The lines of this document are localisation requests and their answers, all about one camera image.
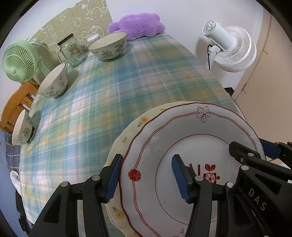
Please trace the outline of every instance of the ceramic bowl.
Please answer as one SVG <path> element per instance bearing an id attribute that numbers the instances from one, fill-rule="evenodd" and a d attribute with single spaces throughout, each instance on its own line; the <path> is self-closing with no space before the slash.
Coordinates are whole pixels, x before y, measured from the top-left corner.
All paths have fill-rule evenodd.
<path id="1" fill-rule="evenodd" d="M 121 54 L 127 44 L 127 33 L 109 34 L 90 45 L 89 50 L 100 59 L 112 59 Z"/>
<path id="2" fill-rule="evenodd" d="M 55 97 L 60 95 L 67 86 L 67 67 L 65 63 L 55 67 L 41 83 L 38 94 L 46 97 Z"/>
<path id="3" fill-rule="evenodd" d="M 35 129 L 32 125 L 32 119 L 24 109 L 15 123 L 12 134 L 12 144 L 23 145 L 28 141 L 31 141 L 33 139 L 34 131 Z"/>

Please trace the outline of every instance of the white plate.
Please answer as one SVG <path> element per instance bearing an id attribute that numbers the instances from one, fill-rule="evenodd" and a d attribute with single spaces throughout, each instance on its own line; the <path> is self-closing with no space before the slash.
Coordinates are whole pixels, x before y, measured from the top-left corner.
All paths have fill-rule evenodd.
<path id="1" fill-rule="evenodd" d="M 240 164 L 229 155 L 232 141 L 265 159 L 253 129 L 234 112 L 213 104 L 177 105 L 146 123 L 129 145 L 120 176 L 121 204 L 134 232 L 143 237 L 183 236 L 192 205 L 180 196 L 172 156 L 179 154 L 212 183 L 235 182 Z M 211 220 L 216 220 L 215 208 Z"/>

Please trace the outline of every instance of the plate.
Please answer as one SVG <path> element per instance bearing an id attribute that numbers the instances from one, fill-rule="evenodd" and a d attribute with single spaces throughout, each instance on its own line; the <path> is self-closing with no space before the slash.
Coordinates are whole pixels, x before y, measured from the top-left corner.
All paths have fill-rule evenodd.
<path id="1" fill-rule="evenodd" d="M 144 237 L 183 236 L 192 205 L 180 196 L 172 156 L 179 154 L 211 183 L 235 182 L 240 163 L 229 155 L 232 141 L 265 159 L 253 129 L 240 116 L 217 105 L 177 105 L 148 121 L 130 142 L 119 182 L 122 213 L 133 231 Z M 212 222 L 217 215 L 215 206 Z"/>
<path id="2" fill-rule="evenodd" d="M 114 141 L 112 148 L 109 152 L 107 161 L 105 163 L 105 166 L 108 166 L 112 163 L 112 160 L 114 159 L 117 153 L 125 156 L 130 145 L 130 142 L 132 141 L 134 136 L 141 130 L 141 128 L 145 125 L 147 121 L 156 117 L 165 109 L 168 109 L 179 104 L 188 104 L 190 102 L 191 101 L 178 101 L 163 104 L 146 111 L 137 119 L 132 121 Z M 120 229 L 126 237 L 139 237 L 138 234 L 130 227 L 127 218 L 123 212 L 123 209 L 121 207 L 119 187 L 116 188 L 114 197 L 105 206 L 107 213 L 110 217 L 110 221 L 113 223 L 114 226 Z"/>

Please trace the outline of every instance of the white cloth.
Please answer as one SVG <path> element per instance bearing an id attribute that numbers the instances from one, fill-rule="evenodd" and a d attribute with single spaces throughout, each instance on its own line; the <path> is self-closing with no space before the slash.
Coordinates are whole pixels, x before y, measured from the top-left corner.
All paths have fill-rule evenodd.
<path id="1" fill-rule="evenodd" d="M 10 172 L 10 179 L 11 179 L 14 187 L 16 188 L 17 192 L 21 196 L 21 193 L 20 193 L 20 182 L 19 182 L 19 175 L 18 175 L 18 173 L 16 171 L 12 170 Z"/>

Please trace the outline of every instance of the purple pillow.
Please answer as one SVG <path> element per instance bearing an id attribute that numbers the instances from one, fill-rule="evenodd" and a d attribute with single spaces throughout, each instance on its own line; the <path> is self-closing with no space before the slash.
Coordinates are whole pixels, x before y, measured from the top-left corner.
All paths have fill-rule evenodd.
<path id="1" fill-rule="evenodd" d="M 155 13 L 130 14 L 122 17 L 118 22 L 109 24 L 107 30 L 110 34 L 115 32 L 128 33 L 127 41 L 143 36 L 153 37 L 165 30 L 165 26 L 159 20 L 160 17 Z"/>

